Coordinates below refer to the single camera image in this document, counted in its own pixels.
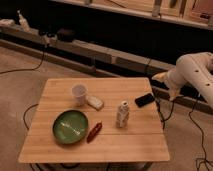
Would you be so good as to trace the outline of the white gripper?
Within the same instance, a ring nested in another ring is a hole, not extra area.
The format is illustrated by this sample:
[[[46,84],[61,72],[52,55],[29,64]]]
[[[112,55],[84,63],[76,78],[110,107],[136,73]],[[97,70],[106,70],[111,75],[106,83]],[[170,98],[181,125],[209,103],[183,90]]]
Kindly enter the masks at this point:
[[[167,86],[170,101],[173,101],[179,96],[180,90],[183,87],[183,77],[176,68],[155,74],[152,79],[164,83]]]

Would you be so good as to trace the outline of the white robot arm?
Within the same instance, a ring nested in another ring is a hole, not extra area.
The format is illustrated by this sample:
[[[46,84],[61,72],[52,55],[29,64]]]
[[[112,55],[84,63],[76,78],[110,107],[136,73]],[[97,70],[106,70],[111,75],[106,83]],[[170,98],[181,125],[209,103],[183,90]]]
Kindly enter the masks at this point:
[[[152,79],[164,83],[173,101],[181,88],[191,84],[213,109],[213,53],[201,52],[182,55],[176,65],[166,71],[155,74]]]

